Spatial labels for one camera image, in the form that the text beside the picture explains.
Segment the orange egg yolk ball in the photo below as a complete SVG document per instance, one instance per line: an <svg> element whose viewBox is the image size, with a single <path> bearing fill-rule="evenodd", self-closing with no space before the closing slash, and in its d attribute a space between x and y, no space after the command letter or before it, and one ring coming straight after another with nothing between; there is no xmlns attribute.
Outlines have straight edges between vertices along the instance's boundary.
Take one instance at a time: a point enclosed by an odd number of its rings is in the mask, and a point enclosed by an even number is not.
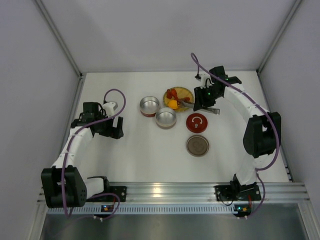
<svg viewBox="0 0 320 240"><path fill-rule="evenodd" d="M167 106L173 110L177 110L179 108L179 103L177 100L170 100L168 103L167 103Z"/></svg>

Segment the black base bracket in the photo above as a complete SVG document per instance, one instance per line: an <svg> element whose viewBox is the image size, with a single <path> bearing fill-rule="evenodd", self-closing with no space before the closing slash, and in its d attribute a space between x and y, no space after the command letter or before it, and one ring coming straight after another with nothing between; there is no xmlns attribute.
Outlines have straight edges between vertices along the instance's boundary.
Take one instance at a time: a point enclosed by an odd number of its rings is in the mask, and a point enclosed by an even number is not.
<svg viewBox="0 0 320 240"><path fill-rule="evenodd" d="M249 185L223 184L214 187L216 198L219 202L260 201L263 191L256 183Z"/></svg>
<svg viewBox="0 0 320 240"><path fill-rule="evenodd" d="M120 199L120 202L126 202L127 199L127 187L126 186L109 186L107 190L104 190L101 193L95 194L89 199L86 200L87 203L90 202L117 202L117 197Z"/></svg>

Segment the aluminium frame post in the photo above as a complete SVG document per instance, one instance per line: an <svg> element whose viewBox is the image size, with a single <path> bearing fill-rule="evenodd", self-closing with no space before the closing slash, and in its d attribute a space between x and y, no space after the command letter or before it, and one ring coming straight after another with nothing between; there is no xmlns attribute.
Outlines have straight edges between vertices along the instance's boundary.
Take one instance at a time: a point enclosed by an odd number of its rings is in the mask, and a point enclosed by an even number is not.
<svg viewBox="0 0 320 240"><path fill-rule="evenodd" d="M48 29L53 34L55 41L59 45L60 49L62 50L64 56L66 57L67 61L71 65L73 71L77 75L78 78L82 78L83 73L80 71L76 61L74 60L67 44L65 43L58 27L56 26L53 18L51 17L48 9L46 8L44 2L42 0L33 0L32 1L35 7L38 9L41 17L43 18L44 22L46 23Z"/></svg>
<svg viewBox="0 0 320 240"><path fill-rule="evenodd" d="M272 41L270 42L265 54L263 55L259 65L258 65L258 68L256 69L256 73L257 73L258 77L261 75L262 71L266 67L272 54L274 53L277 46L281 42L288 27L290 26L292 20L294 19L295 15L299 11L299 9L303 3L304 3L304 0L294 0L291 7L288 10L288 12L285 14L283 21L281 22L278 30L276 31L274 37L272 38Z"/></svg>

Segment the right black base bracket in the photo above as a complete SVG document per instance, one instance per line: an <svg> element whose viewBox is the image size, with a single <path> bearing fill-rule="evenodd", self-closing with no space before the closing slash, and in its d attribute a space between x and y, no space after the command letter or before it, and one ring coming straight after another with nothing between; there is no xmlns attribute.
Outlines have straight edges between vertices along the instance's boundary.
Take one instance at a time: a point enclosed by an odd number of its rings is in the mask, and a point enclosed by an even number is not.
<svg viewBox="0 0 320 240"><path fill-rule="evenodd" d="M260 201L263 191L256 183L249 185L223 184L214 187L216 198L219 202Z"/></svg>

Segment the red octopus sausage piece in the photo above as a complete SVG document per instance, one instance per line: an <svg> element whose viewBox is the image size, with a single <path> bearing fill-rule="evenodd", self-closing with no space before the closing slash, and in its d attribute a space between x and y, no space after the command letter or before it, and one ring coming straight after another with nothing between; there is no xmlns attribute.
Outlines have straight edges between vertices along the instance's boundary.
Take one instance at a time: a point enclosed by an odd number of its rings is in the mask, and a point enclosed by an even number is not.
<svg viewBox="0 0 320 240"><path fill-rule="evenodd" d="M174 99L174 100L178 100L179 98L178 98L178 93L177 93L177 91L176 91L176 89L175 88L170 88L170 89L167 89L167 91L166 91L166 97L168 98L168 99Z"/></svg>

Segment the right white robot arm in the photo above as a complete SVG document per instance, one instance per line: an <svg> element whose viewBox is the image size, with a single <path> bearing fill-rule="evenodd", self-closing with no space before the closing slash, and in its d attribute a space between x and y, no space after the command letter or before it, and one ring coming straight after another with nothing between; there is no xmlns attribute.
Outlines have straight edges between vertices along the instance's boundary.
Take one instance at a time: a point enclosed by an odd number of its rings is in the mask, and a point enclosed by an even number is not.
<svg viewBox="0 0 320 240"><path fill-rule="evenodd" d="M200 86L194 88L194 111L219 114L213 106L224 98L233 105L246 123L243 136L245 157L240 169L227 185L216 187L220 202L259 201L257 174L267 170L276 161L281 145L281 115L261 107L244 89L241 80L228 76L223 66L206 73L198 72L195 79Z"/></svg>

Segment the aluminium mounting rail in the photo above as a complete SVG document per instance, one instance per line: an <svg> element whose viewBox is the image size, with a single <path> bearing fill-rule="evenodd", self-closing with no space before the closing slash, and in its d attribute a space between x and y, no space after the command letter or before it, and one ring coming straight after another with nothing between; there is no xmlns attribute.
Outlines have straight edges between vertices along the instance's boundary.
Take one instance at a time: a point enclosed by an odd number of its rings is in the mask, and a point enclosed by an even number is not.
<svg viewBox="0 0 320 240"><path fill-rule="evenodd" d="M214 187L229 183L216 182L111 182L110 186L126 186L126 204L211 204L217 203ZM310 197L303 183L257 183L264 202L303 203Z"/></svg>

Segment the left black base bracket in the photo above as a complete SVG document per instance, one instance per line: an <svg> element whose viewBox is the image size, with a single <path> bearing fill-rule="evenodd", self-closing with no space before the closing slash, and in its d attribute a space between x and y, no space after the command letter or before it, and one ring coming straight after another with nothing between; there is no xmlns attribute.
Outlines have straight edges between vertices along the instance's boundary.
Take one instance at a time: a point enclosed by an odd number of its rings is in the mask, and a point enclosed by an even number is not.
<svg viewBox="0 0 320 240"><path fill-rule="evenodd" d="M120 202L126 202L127 199L127 187L126 186L109 186L107 190L104 190L101 193L95 194L89 199L86 200L87 203L90 202L117 202L117 197L120 199Z"/></svg>

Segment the steel bowl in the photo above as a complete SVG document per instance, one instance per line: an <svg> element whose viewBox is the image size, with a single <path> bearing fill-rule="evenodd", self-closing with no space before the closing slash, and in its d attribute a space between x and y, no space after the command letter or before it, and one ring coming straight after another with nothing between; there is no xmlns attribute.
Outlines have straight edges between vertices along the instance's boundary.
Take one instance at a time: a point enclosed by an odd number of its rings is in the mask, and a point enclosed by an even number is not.
<svg viewBox="0 0 320 240"><path fill-rule="evenodd" d="M160 101L154 96L145 96L139 102L139 110L145 117L154 117L160 109Z"/></svg>
<svg viewBox="0 0 320 240"><path fill-rule="evenodd" d="M162 129L170 129L177 122L176 112L169 107L163 107L156 112L155 122Z"/></svg>

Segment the brown lid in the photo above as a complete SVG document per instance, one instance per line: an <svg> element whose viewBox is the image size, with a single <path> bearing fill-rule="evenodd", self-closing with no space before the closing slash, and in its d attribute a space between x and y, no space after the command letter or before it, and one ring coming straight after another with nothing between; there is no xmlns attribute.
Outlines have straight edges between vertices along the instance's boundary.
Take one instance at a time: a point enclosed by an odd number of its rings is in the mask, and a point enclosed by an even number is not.
<svg viewBox="0 0 320 240"><path fill-rule="evenodd" d="M194 157L205 156L209 149L209 141L202 135L192 135L186 141L187 152Z"/></svg>

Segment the metal tongs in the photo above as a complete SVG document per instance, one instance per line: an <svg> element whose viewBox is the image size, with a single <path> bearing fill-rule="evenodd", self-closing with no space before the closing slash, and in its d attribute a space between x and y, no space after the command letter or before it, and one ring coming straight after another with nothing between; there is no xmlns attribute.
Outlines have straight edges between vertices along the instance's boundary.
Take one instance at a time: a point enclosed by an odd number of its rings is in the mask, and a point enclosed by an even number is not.
<svg viewBox="0 0 320 240"><path fill-rule="evenodd" d="M192 109L194 112L202 111L202 112L211 113L211 114L215 114L215 115L220 114L220 109L218 109L218 108L206 107L206 106L202 106L198 103L193 103L193 102L182 100L182 99L178 100L177 104L179 107L189 108L189 109Z"/></svg>

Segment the right aluminium frame post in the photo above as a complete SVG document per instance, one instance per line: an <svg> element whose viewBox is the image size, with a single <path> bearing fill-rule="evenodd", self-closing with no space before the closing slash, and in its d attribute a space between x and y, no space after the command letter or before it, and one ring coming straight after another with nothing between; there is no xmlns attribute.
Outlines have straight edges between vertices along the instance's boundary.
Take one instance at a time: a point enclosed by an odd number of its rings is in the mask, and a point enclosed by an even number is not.
<svg viewBox="0 0 320 240"><path fill-rule="evenodd" d="M274 37L272 38L272 41L270 42L265 54L263 55L259 65L258 65L258 68L256 69L256 73L257 73L258 77L261 75L262 71L266 67L272 54L274 53L277 46L281 42L288 27L290 26L292 20L294 19L295 15L299 11L299 9L303 3L304 3L304 0L294 0L291 7L288 10L288 12L285 14L283 21L281 22L278 30L276 31Z"/></svg>

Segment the round bamboo tray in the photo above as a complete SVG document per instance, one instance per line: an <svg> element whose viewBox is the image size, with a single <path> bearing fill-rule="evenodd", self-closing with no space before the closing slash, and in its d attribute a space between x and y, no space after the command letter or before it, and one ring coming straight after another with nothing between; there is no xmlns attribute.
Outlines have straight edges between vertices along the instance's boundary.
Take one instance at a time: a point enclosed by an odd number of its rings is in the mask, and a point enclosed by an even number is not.
<svg viewBox="0 0 320 240"><path fill-rule="evenodd" d="M188 100L188 101L190 101L192 103L194 102L195 97L194 97L193 93L190 90L188 90L185 87L181 87L181 86L176 86L176 87L173 87L173 88L176 89L178 99L186 99L186 100ZM170 100L174 100L174 99L168 99L166 97L166 94L167 94L167 90L164 93L162 100L163 100L164 106L168 107L168 102Z"/></svg>

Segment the red round lid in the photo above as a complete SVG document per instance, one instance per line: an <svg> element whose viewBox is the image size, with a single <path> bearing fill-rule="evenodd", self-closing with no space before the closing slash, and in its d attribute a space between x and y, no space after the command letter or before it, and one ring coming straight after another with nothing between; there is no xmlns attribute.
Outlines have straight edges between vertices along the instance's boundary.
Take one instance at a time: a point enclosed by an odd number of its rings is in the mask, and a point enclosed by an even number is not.
<svg viewBox="0 0 320 240"><path fill-rule="evenodd" d="M192 133L203 133L208 127L208 120L203 114L192 113L186 119L186 127Z"/></svg>

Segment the left aluminium frame post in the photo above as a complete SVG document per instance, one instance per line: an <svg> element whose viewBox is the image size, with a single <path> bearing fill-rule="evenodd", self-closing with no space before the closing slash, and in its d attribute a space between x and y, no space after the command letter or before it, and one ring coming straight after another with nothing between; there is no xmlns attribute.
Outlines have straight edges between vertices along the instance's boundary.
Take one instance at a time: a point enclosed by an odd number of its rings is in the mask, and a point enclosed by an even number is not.
<svg viewBox="0 0 320 240"><path fill-rule="evenodd" d="M67 61L71 65L73 71L77 75L78 78L82 78L83 73L80 71L76 61L74 60L67 44L65 43L58 27L56 26L53 18L51 17L48 9L46 8L44 2L42 0L33 0L32 1L35 7L38 9L41 17L43 18L44 22L46 23L48 29L53 34L55 41L59 45L60 49L62 50L64 56L66 57Z"/></svg>

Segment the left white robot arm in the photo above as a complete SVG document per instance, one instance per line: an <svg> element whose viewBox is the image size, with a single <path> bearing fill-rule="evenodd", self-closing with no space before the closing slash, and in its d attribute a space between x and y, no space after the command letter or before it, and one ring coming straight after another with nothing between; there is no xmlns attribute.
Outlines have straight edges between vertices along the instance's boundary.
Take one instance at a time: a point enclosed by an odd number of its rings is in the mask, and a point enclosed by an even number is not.
<svg viewBox="0 0 320 240"><path fill-rule="evenodd" d="M123 137L123 118L113 126L117 102L83 103L83 111L71 123L69 136L57 160L41 172L46 205L49 208L83 207L93 196L111 192L105 176L87 176L80 169L87 146L95 134L120 139Z"/></svg>

